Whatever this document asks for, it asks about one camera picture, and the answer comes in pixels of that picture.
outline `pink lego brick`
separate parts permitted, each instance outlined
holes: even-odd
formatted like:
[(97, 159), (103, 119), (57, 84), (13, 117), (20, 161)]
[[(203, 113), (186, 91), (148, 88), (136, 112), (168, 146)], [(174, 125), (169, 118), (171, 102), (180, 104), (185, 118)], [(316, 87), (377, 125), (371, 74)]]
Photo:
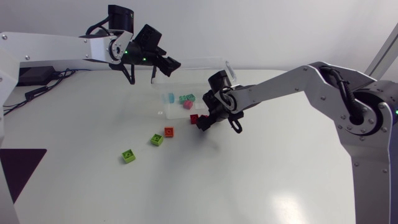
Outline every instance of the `pink lego brick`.
[(190, 110), (192, 108), (192, 106), (193, 106), (193, 102), (190, 101), (190, 100), (187, 100), (187, 101), (184, 102), (183, 106), (184, 106), (185, 109)]

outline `plastic box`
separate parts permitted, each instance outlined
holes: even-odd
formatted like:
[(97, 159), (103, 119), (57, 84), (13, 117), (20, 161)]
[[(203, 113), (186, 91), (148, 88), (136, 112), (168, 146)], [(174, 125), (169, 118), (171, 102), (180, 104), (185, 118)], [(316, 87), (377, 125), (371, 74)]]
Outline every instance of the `plastic box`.
[[(208, 79), (216, 72), (226, 70), (232, 85), (236, 84), (236, 75), (229, 62), (220, 57), (193, 58), (179, 62), (181, 67), (170, 77), (157, 72), (152, 80), (152, 87), (159, 91), (167, 119), (189, 118), (191, 114), (208, 114), (208, 108), (202, 98), (210, 90)], [(175, 98), (172, 103), (169, 100), (171, 93)], [(195, 102), (192, 108), (187, 110), (178, 99), (190, 94), (195, 96)]]

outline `metal pole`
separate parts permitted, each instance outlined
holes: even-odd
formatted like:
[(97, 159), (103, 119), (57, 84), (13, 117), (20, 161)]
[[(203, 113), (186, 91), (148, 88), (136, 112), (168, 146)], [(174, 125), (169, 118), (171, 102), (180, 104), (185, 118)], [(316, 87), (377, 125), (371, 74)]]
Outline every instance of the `metal pole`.
[(387, 38), (365, 74), (380, 80), (394, 60), (398, 57), (398, 24)]

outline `cable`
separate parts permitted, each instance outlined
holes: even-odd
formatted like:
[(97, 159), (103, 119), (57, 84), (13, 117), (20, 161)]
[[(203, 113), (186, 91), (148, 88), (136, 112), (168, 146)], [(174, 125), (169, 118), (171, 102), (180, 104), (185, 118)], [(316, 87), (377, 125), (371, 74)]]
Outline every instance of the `cable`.
[(109, 30), (107, 30), (105, 27), (103, 26), (99, 26), (99, 28), (103, 29), (107, 35), (111, 35), (111, 33), (109, 32)]
[(3, 107), (8, 107), (9, 109), (3, 110), (4, 116), (11, 113), (12, 111), (21, 108), (22, 106), (26, 105), (28, 102), (32, 101), (33, 99), (36, 99), (39, 96), (42, 96), (46, 93), (48, 93), (50, 90), (52, 90), (54, 87), (56, 87), (57, 85), (59, 85), (64, 79), (71, 77), (73, 74), (75, 74), (77, 71), (79, 70), (86, 70), (86, 71), (91, 71), (89, 69), (69, 69), (67, 68), (65, 71), (61, 71), (61, 72), (54, 72), (53, 75), (60, 75), (63, 74), (53, 85), (48, 86), (47, 90), (37, 94), (37, 95), (32, 95), (31, 98), (28, 98), (20, 103), (14, 104), (14, 105), (7, 105), (7, 106), (3, 106)]
[(95, 30), (96, 28), (100, 28), (102, 25), (104, 25), (108, 21), (109, 21), (109, 16), (106, 19), (104, 19), (103, 21), (101, 21), (101, 22), (99, 22), (99, 23), (97, 23), (95, 25), (92, 25), (91, 27), (89, 27), (87, 29), (86, 35), (90, 35), (93, 30)]
[(338, 85), (338, 88), (340, 90), (340, 95), (348, 110), (349, 115), (352, 118), (351, 122), (353, 124), (361, 124), (364, 119), (363, 114), (361, 108), (355, 100), (354, 93), (350, 90), (348, 86), (349, 82), (344, 80), (343, 77), (341, 77), (339, 71), (333, 68), (323, 66), (320, 67), (320, 70), (329, 73), (329, 75), (332, 75), (335, 78), (336, 84)]

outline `black mat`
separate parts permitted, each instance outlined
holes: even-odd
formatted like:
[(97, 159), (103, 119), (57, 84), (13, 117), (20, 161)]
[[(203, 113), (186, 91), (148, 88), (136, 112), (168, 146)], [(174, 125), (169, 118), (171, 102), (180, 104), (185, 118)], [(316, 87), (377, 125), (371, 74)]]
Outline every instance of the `black mat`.
[(0, 149), (2, 169), (14, 203), (46, 152), (46, 149)]

